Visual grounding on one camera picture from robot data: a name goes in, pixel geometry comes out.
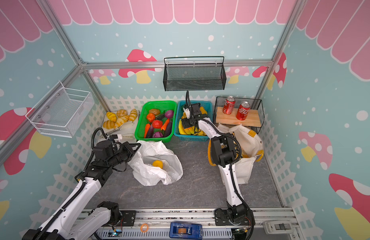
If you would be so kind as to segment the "white plastic grocery bag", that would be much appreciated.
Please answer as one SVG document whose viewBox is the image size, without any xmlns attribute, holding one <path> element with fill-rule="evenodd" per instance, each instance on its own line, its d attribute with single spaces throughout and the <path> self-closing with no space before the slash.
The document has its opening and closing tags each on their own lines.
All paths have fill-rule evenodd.
<svg viewBox="0 0 370 240">
<path fill-rule="evenodd" d="M 143 186 L 172 184 L 182 178 L 182 164 L 163 142 L 138 141 L 141 147 L 129 162 L 134 178 Z"/>
</svg>

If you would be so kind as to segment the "yellow peach fruit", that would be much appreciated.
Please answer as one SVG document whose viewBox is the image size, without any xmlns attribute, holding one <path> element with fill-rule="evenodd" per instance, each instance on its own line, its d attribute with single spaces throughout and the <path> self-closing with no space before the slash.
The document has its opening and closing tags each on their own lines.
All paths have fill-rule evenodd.
<svg viewBox="0 0 370 240">
<path fill-rule="evenodd" d="M 163 162 L 162 162 L 162 161 L 160 161 L 160 160 L 156 160 L 156 161 L 154 161 L 154 162 L 152 163 L 152 166 L 153 166 L 153 167 L 158 167 L 158 168 L 160 168 L 160 169 L 163 169 L 164 164 L 163 164 Z"/>
</svg>

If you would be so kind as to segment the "white canvas tote bag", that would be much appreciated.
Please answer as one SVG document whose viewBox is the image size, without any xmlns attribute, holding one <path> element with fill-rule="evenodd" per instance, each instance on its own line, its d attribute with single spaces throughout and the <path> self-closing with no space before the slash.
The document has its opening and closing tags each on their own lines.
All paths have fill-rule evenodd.
<svg viewBox="0 0 370 240">
<path fill-rule="evenodd" d="M 222 133 L 234 134 L 242 149 L 242 159 L 235 164 L 237 182 L 239 185 L 249 182 L 254 162 L 260 161 L 264 156 L 263 141 L 259 135 L 243 125 L 227 127 L 217 126 Z"/>
</svg>

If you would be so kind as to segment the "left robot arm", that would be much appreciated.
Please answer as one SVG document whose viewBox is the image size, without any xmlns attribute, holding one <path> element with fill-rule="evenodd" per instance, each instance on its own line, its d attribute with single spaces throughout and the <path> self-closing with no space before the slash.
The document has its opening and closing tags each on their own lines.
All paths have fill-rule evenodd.
<svg viewBox="0 0 370 240">
<path fill-rule="evenodd" d="M 77 218 L 92 197 L 105 185 L 119 164 L 126 165 L 141 147 L 140 143 L 116 142 L 102 128 L 95 129 L 91 138 L 91 155 L 84 169 L 76 175 L 78 182 L 60 207 L 36 230 L 29 229 L 24 240 L 86 240 L 97 230 L 108 225 L 112 228 L 123 222 L 119 205 L 100 203 L 78 225 Z"/>
</svg>

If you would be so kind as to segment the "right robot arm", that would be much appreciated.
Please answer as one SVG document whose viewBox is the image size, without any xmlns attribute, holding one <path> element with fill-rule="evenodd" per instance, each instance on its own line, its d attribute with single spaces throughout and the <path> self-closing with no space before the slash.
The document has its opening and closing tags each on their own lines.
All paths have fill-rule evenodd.
<svg viewBox="0 0 370 240">
<path fill-rule="evenodd" d="M 226 215 L 233 225 L 248 224 L 254 228 L 253 211 L 243 199 L 236 176 L 235 164 L 242 158 L 242 149 L 234 135 L 222 133 L 211 121 L 207 114 L 203 114 L 200 106 L 190 100 L 189 91 L 185 94 L 184 112 L 186 118 L 182 120 L 185 129 L 194 127 L 203 131 L 210 139 L 210 160 L 218 166 L 227 195 Z"/>
</svg>

